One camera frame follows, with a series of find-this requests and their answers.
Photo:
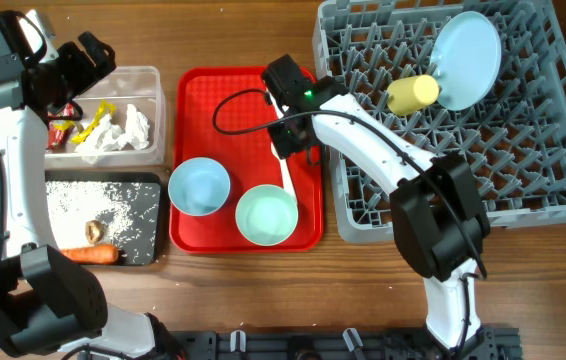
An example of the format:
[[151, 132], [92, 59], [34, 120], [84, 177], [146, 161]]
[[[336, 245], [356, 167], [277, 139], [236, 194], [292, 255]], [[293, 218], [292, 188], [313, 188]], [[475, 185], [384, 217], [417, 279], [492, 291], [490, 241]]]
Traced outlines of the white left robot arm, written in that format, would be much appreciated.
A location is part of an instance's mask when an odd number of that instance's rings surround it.
[[115, 67], [90, 33], [53, 59], [19, 28], [0, 31], [0, 349], [11, 357], [167, 353], [160, 325], [106, 299], [98, 279], [56, 247], [45, 195], [48, 116]]

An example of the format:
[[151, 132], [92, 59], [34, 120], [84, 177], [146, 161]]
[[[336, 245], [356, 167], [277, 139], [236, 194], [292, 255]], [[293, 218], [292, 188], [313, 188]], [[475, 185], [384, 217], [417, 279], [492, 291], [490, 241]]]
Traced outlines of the yellow plastic cup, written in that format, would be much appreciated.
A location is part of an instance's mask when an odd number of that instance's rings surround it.
[[406, 116], [434, 104], [439, 97], [439, 85], [430, 75], [398, 79], [387, 88], [389, 110]]

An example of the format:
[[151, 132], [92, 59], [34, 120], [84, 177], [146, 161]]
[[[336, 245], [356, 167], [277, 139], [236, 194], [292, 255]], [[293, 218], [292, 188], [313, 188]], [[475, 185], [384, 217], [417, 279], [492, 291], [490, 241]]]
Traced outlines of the orange carrot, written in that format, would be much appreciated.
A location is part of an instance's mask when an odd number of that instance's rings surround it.
[[61, 253], [79, 264], [111, 265], [118, 261], [119, 250], [112, 244], [62, 249]]

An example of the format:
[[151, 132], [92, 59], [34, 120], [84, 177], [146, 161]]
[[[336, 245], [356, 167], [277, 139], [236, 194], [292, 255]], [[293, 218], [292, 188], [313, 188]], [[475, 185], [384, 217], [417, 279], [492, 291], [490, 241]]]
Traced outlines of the white tissue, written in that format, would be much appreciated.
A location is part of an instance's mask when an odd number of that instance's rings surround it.
[[89, 160], [95, 163], [96, 153], [117, 152], [127, 147], [133, 150], [144, 150], [149, 147], [150, 123], [147, 116], [135, 105], [127, 104], [123, 125], [118, 125], [113, 123], [116, 110], [112, 115], [103, 117], [83, 143], [75, 144], [76, 153], [87, 155]]

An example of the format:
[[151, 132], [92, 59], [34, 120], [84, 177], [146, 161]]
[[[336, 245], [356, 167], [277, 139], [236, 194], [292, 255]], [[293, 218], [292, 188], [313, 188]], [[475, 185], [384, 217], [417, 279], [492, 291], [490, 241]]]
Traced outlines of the white plastic spoon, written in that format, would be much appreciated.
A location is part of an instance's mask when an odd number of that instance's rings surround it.
[[[279, 109], [278, 104], [274, 100], [273, 95], [269, 91], [267, 91], [266, 94], [268, 96], [268, 99], [272, 102], [272, 105], [274, 106], [275, 112], [277, 114], [277, 118], [278, 119], [282, 118], [283, 112]], [[279, 162], [281, 178], [282, 178], [282, 186], [284, 191], [294, 200], [294, 202], [297, 202], [297, 195], [294, 189], [294, 184], [291, 178], [287, 160], [279, 156], [276, 146], [274, 145], [274, 142], [271, 142], [271, 152]]]

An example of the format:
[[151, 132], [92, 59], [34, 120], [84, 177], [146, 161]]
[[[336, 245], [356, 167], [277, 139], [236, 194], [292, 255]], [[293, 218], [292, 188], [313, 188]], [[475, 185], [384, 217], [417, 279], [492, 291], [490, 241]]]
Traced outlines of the large light blue plate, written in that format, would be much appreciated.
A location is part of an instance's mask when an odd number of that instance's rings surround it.
[[441, 91], [438, 103], [461, 111], [493, 87], [502, 59], [501, 40], [490, 20], [476, 11], [453, 17], [439, 33], [430, 57]]

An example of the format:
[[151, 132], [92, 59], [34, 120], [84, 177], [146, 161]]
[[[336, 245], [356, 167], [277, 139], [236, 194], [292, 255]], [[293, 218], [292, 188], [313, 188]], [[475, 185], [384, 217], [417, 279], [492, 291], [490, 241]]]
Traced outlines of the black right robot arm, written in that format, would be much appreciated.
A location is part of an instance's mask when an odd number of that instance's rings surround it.
[[346, 86], [312, 81], [289, 55], [261, 74], [277, 120], [267, 131], [282, 158], [313, 145], [354, 162], [388, 195], [395, 245], [424, 280], [426, 327], [450, 355], [463, 357], [481, 323], [474, 283], [490, 225], [475, 177], [457, 153], [437, 156], [383, 126]]

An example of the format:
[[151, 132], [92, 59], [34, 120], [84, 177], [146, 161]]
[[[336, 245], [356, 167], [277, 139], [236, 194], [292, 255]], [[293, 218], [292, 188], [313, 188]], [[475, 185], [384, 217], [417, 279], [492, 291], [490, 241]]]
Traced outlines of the light blue rice bowl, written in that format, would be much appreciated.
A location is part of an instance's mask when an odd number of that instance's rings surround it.
[[168, 182], [168, 196], [182, 214], [211, 215], [227, 201], [231, 190], [228, 171], [214, 159], [195, 157], [179, 164]]

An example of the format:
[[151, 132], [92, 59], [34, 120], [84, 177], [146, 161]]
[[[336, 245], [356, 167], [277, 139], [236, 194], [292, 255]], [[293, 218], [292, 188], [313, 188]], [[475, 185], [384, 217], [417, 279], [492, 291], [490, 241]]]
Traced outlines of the light green bowl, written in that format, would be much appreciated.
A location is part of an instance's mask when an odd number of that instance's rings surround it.
[[286, 241], [295, 231], [298, 221], [296, 201], [275, 185], [251, 188], [241, 196], [235, 210], [235, 222], [241, 235], [262, 247]]

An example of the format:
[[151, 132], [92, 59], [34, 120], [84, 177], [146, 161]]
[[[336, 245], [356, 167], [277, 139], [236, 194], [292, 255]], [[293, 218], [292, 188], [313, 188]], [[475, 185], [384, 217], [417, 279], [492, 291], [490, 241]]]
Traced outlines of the red candy wrapper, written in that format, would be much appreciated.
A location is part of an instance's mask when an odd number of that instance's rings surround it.
[[48, 123], [47, 150], [52, 151], [64, 145], [74, 129], [75, 118], [79, 115], [76, 107], [67, 104], [58, 115], [51, 115]]

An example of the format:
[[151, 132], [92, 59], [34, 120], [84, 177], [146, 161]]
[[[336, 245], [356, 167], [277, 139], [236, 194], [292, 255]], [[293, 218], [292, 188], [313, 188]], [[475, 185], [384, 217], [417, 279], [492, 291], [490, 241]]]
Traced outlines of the brown food scrap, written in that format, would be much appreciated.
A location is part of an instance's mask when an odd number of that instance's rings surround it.
[[85, 237], [90, 245], [99, 243], [105, 236], [105, 226], [97, 221], [91, 220], [85, 224]]

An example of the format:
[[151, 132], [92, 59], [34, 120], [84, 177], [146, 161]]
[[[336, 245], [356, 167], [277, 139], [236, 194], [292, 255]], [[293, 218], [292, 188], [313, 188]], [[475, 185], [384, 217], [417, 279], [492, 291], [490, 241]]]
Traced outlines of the yellow silver foil wrapper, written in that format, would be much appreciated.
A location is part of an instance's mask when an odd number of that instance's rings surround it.
[[99, 107], [91, 123], [84, 130], [80, 131], [77, 135], [73, 136], [70, 139], [70, 142], [74, 144], [83, 143], [87, 139], [87, 137], [93, 132], [93, 130], [99, 125], [101, 119], [106, 115], [112, 115], [115, 112], [115, 110], [116, 110], [116, 106], [114, 104], [102, 100], [99, 104]]

